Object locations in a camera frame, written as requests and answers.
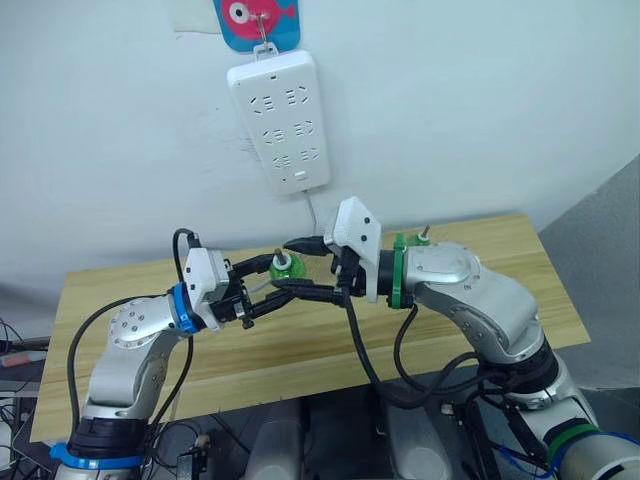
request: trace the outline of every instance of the wooden tabletop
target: wooden tabletop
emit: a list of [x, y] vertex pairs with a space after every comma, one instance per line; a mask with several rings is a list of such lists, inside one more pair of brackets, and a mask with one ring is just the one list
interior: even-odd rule
[[[434, 241], [456, 241], [471, 248], [492, 270], [518, 280], [538, 300], [540, 321], [554, 348], [584, 343], [589, 336], [525, 215], [434, 226]], [[391, 248], [394, 233], [383, 235]], [[272, 248], [228, 252], [237, 262]], [[309, 276], [333, 284], [330, 258], [305, 257]], [[248, 285], [265, 277], [256, 276]], [[171, 260], [69, 273], [65, 280], [40, 389], [32, 441], [65, 438], [71, 421], [65, 362], [78, 326], [103, 305], [133, 295], [165, 292], [176, 283]], [[267, 289], [252, 296], [260, 300]], [[383, 298], [377, 305], [354, 299], [362, 336], [371, 361], [383, 379], [398, 376], [393, 365], [393, 340], [406, 311], [390, 310]], [[86, 396], [91, 370], [106, 343], [109, 312], [86, 332], [76, 357], [79, 398]], [[403, 343], [407, 370], [439, 370], [468, 343], [453, 322], [421, 308]], [[161, 401], [173, 387], [184, 363], [186, 342], [174, 350]], [[220, 333], [195, 336], [195, 357], [182, 387], [176, 418], [231, 410], [275, 400], [310, 395], [367, 382], [355, 354], [342, 309], [294, 300], [259, 318], [243, 330], [240, 322]]]

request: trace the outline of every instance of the white cable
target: white cable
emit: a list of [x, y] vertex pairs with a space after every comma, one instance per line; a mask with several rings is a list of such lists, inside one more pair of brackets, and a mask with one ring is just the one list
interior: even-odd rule
[[254, 285], [251, 288], [247, 288], [247, 292], [249, 292], [249, 293], [259, 292], [260, 290], [262, 290], [267, 285], [271, 285], [271, 277], [265, 279], [264, 281], [258, 283], [257, 285]]
[[311, 220], [313, 220], [313, 234], [317, 235], [318, 233], [318, 217], [316, 216], [316, 211], [313, 208], [313, 202], [311, 201], [311, 195], [307, 190], [303, 190], [302, 194], [304, 195], [305, 200], [307, 201], [307, 206], [309, 207], [309, 213], [311, 214]]

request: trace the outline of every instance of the blue ring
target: blue ring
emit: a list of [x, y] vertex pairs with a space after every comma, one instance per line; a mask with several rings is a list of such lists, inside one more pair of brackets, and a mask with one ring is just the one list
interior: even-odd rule
[[75, 457], [67, 450], [64, 443], [56, 443], [51, 447], [51, 458], [64, 463], [67, 467], [82, 468], [84, 470], [118, 470], [122, 468], [139, 467], [144, 463], [143, 455], [120, 458], [82, 458]]
[[178, 283], [173, 287], [173, 304], [176, 308], [176, 314], [178, 315], [178, 326], [183, 332], [198, 333], [198, 328], [189, 316], [187, 307], [184, 304], [184, 298], [182, 297], [183, 286], [184, 283]]

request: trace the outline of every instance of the power strip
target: power strip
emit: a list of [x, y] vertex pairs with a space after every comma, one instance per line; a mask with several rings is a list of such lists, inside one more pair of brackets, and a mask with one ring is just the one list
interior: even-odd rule
[[231, 68], [227, 82], [276, 192], [300, 192], [331, 175], [316, 67], [296, 50]]

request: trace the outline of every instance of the white wall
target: white wall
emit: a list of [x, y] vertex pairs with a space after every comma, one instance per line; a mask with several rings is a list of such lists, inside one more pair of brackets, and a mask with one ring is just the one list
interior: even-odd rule
[[[388, 225], [541, 228], [640, 151], [635, 0], [306, 0], [301, 18], [325, 216], [357, 194]], [[173, 33], [162, 0], [0, 2], [0, 315], [47, 325], [65, 272], [167, 257], [178, 226], [227, 247], [310, 232], [227, 94], [246, 61]]]

